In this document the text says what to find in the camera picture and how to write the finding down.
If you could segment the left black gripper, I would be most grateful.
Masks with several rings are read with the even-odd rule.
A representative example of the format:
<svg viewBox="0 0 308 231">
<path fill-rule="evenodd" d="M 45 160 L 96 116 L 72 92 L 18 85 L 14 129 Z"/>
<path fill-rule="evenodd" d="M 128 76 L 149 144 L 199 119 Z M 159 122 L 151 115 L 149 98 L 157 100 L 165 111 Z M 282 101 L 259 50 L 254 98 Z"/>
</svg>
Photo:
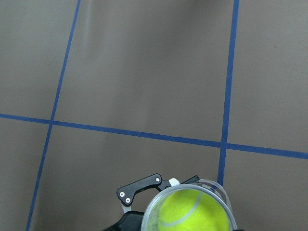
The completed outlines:
<svg viewBox="0 0 308 231">
<path fill-rule="evenodd" d="M 131 205 L 136 194 L 147 189 L 157 189 L 159 192 L 171 187 L 170 180 L 164 180 L 158 173 L 141 180 L 127 184 L 117 189 L 116 194 L 121 202 L 124 214 L 115 224 L 105 228 L 105 231 L 140 231 L 144 216 L 143 212 L 132 211 Z"/>
</svg>

